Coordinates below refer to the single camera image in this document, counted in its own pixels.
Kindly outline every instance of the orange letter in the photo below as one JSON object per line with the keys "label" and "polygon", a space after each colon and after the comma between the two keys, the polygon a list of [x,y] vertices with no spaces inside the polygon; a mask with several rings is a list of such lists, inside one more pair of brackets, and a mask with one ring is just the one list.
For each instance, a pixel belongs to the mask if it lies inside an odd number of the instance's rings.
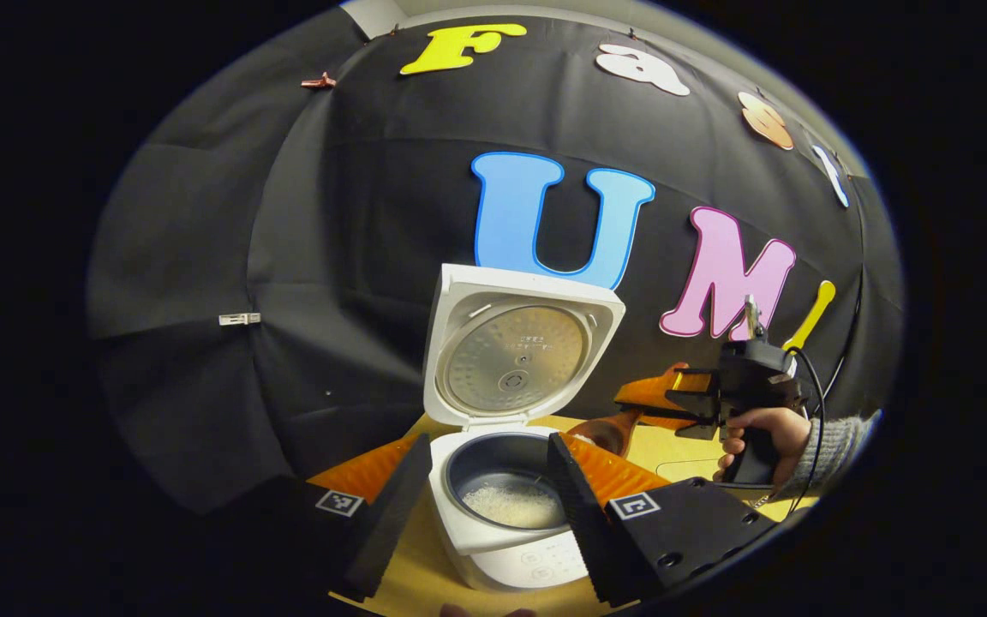
{"label": "orange letter", "polygon": [[784,151],[794,148],[791,134],[784,129],[787,123],[783,122],[783,117],[779,116],[778,111],[768,106],[768,103],[753,97],[752,94],[738,93],[737,100],[745,106],[741,110],[741,116],[745,117],[745,121],[753,130],[767,137],[768,141],[783,148]]}

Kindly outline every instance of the clip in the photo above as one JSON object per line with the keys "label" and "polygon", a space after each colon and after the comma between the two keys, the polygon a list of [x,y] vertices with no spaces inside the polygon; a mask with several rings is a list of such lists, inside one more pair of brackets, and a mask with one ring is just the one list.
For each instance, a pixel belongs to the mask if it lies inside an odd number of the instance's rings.
{"label": "clip", "polygon": [[304,79],[299,86],[314,89],[315,87],[334,87],[338,84],[337,79],[330,78],[326,71],[322,71],[322,77],[318,79]]}

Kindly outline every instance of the orange foam pad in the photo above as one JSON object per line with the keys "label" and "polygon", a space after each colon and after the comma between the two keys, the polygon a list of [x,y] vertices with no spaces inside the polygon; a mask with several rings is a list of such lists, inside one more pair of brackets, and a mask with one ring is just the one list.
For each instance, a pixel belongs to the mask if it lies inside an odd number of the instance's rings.
{"label": "orange foam pad", "polygon": [[668,428],[669,430],[675,431],[681,430],[689,426],[697,425],[698,422],[693,421],[693,419],[683,419],[683,418],[662,418],[658,416],[639,416],[638,421],[643,424],[648,424],[650,426],[659,426],[661,428]]}
{"label": "orange foam pad", "polygon": [[606,506],[608,500],[669,484],[668,480],[658,474],[627,462],[600,446],[593,446],[570,434],[559,433],[559,436],[563,438],[573,459],[581,466],[584,479],[589,482],[589,488],[592,488],[592,495],[596,496],[600,508]]}
{"label": "orange foam pad", "polygon": [[374,503],[375,497],[387,485],[398,464],[414,446],[418,434],[411,434],[391,444],[369,450],[354,459],[310,477],[307,482],[318,487],[333,489],[349,495],[364,497],[369,504]]}
{"label": "orange foam pad", "polygon": [[680,371],[667,372],[662,376],[651,376],[625,383],[615,393],[615,402],[622,405],[643,405],[662,410],[685,410],[665,398],[669,390],[678,392],[705,392],[710,386],[709,374],[683,374]]}

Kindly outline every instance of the foam letter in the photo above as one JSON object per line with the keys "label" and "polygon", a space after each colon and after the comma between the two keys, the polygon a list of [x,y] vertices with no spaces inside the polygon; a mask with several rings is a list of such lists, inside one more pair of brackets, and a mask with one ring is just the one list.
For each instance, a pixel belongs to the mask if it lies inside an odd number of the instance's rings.
{"label": "foam letter", "polygon": [[820,146],[814,146],[814,153],[822,160],[822,165],[825,165],[825,172],[828,173],[829,180],[833,183],[833,191],[837,192],[840,203],[847,207],[847,195],[843,192],[843,187],[840,186],[840,173],[835,170],[833,163],[829,160],[829,155]]}
{"label": "foam letter", "polygon": [[608,73],[634,81],[653,83],[666,93],[678,94],[681,97],[691,93],[669,63],[647,54],[646,51],[607,43],[600,46],[600,51],[606,51],[606,54],[596,56],[596,63]]}
{"label": "foam letter", "polygon": [[748,93],[738,93],[737,100],[745,107],[741,110],[741,116],[753,130],[784,151],[794,148],[794,140],[787,133],[787,123],[783,122],[783,117],[775,108]]}
{"label": "foam letter", "polygon": [[654,199],[654,186],[616,169],[593,169],[586,183],[600,193],[600,216],[592,255],[583,268],[560,273],[540,263],[535,253],[543,198],[564,172],[551,159],[527,153],[484,153],[470,164],[482,180],[475,228],[479,266],[546,274],[615,289],[623,278],[634,241],[638,208]]}
{"label": "foam letter", "polygon": [[432,40],[418,59],[403,66],[401,75],[427,73],[430,70],[444,70],[470,66],[475,61],[470,56],[464,56],[463,50],[474,48],[476,54],[497,50],[501,44],[501,35],[524,36],[528,34],[522,25],[514,23],[496,23],[485,25],[461,25],[461,27],[443,27],[428,33]]}
{"label": "foam letter", "polygon": [[835,285],[833,285],[833,282],[822,281],[822,284],[817,286],[817,300],[814,301],[814,308],[811,308],[810,313],[806,315],[806,319],[802,320],[802,325],[799,326],[794,336],[783,344],[783,349],[802,347],[803,344],[806,344],[806,339],[810,337],[810,332],[814,332],[814,326],[822,319],[822,315],[825,314],[825,308],[827,308],[830,302],[833,302],[834,297]]}
{"label": "foam letter", "polygon": [[[710,304],[710,336],[718,338],[745,308],[745,294],[751,293],[760,308],[760,321],[771,323],[775,305],[783,292],[783,282],[794,267],[794,249],[773,239],[764,245],[760,257],[745,272],[741,256],[741,234],[737,219],[713,207],[697,207],[691,214],[700,239],[696,262],[677,308],[661,316],[661,330],[673,336],[692,337],[703,331],[703,306]],[[731,340],[748,339],[744,316],[729,333]]]}

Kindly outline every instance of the white tag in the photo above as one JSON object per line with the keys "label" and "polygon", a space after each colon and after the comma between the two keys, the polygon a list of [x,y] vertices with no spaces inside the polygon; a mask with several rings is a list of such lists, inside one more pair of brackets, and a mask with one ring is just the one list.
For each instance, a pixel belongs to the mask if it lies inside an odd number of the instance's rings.
{"label": "white tag", "polygon": [[646,495],[646,493],[619,497],[616,500],[609,500],[607,503],[612,504],[615,514],[623,520],[661,511],[661,507],[657,505],[657,501],[650,499],[650,496]]}
{"label": "white tag", "polygon": [[322,499],[318,500],[314,507],[325,509],[326,512],[333,512],[333,514],[352,517],[353,512],[356,512],[362,503],[364,503],[364,497],[359,495],[349,495],[349,493],[342,493],[341,491],[326,491],[326,494],[322,495]]}
{"label": "white tag", "polygon": [[244,326],[261,323],[261,313],[234,313],[230,315],[220,315],[220,326]]}

